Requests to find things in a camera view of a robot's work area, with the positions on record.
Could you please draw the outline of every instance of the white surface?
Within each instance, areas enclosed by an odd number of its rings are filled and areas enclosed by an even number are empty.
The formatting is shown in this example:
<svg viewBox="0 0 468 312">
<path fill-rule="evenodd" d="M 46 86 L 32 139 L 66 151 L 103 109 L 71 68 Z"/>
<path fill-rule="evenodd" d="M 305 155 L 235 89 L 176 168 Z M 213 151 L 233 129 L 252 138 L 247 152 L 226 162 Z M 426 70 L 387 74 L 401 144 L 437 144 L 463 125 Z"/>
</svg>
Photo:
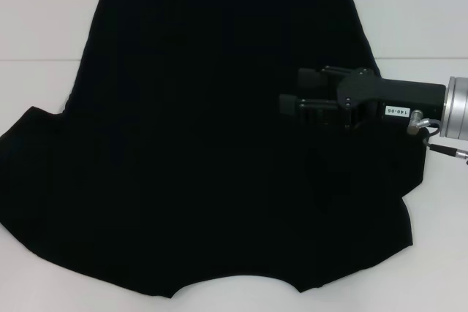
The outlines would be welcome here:
<svg viewBox="0 0 468 312">
<path fill-rule="evenodd" d="M 467 58 L 378 60 L 384 77 L 443 84 L 468 77 L 465 0 L 355 1 L 375 56 Z M 96 4 L 0 0 L 0 134 L 31 105 L 61 111 Z M 405 197 L 415 245 L 303 294 L 274 279 L 234 277 L 186 287 L 171 300 L 147 297 L 43 261 L 0 226 L 0 311 L 468 311 L 467 172 L 464 162 L 429 153 L 423 184 Z"/>
</svg>

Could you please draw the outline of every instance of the silver cylinder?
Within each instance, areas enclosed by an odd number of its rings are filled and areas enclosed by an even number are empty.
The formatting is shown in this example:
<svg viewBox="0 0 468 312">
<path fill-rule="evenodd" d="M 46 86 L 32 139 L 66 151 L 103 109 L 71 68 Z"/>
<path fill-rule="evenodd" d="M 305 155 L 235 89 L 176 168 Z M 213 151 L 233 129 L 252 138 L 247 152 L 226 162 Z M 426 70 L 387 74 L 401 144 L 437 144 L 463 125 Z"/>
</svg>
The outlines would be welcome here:
<svg viewBox="0 0 468 312">
<path fill-rule="evenodd" d="M 411 117 L 409 119 L 409 125 L 407 127 L 407 133 L 410 135 L 416 135 L 419 133 L 419 123 L 421 119 L 424 117 L 423 113 L 419 110 L 414 110 L 411 113 Z"/>
<path fill-rule="evenodd" d="M 445 93 L 441 137 L 468 140 L 468 78 L 451 77 Z"/>
</svg>

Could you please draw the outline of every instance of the white background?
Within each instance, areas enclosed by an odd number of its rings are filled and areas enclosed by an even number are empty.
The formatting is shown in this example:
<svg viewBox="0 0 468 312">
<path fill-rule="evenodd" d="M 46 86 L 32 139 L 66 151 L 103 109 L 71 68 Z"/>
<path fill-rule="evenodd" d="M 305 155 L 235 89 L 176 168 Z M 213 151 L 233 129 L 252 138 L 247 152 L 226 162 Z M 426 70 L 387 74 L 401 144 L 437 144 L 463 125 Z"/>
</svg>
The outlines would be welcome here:
<svg viewBox="0 0 468 312">
<path fill-rule="evenodd" d="M 0 134 L 32 105 L 61 112 L 97 1 L 0 0 Z M 355 3 L 384 77 L 468 77 L 467 0 Z M 232 277 L 188 286 L 171 300 L 147 297 L 43 261 L 0 225 L 0 311 L 465 312 L 467 178 L 464 162 L 428 153 L 423 184 L 405 197 L 415 245 L 303 294 L 274 279 Z"/>
</svg>

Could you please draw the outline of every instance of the cable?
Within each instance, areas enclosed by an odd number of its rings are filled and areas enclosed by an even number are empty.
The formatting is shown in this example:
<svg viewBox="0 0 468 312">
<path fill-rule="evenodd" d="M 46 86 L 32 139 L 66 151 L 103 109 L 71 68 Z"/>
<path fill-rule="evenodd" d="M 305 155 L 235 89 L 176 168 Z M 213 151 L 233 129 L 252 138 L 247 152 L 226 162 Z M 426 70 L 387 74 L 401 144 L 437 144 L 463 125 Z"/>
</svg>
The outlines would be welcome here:
<svg viewBox="0 0 468 312">
<path fill-rule="evenodd" d="M 437 125 L 437 130 L 435 132 L 432 132 L 432 133 L 429 133 L 428 136 L 426 138 L 423 139 L 423 143 L 425 146 L 427 146 L 428 148 L 431 147 L 431 143 L 429 143 L 429 138 L 430 137 L 433 137 L 434 135 L 437 135 L 440 133 L 440 129 L 442 128 L 442 122 L 440 122 L 439 120 L 421 120 L 421 122 L 426 122 L 428 123 L 429 125 L 428 126 L 432 126 L 432 125 Z"/>
</svg>

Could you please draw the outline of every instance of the black fabric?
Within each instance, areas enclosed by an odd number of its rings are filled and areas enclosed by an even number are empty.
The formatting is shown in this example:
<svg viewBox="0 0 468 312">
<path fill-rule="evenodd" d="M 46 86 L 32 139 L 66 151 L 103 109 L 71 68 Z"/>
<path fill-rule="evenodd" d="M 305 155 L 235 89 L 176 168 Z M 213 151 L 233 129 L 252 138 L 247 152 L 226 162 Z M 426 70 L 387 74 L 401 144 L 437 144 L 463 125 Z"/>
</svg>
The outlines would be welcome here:
<svg viewBox="0 0 468 312">
<path fill-rule="evenodd" d="M 0 222 L 144 294 L 230 275 L 299 291 L 412 244 L 421 137 L 283 121 L 298 69 L 370 67 L 352 0 L 100 0 L 65 111 L 0 141 Z"/>
</svg>

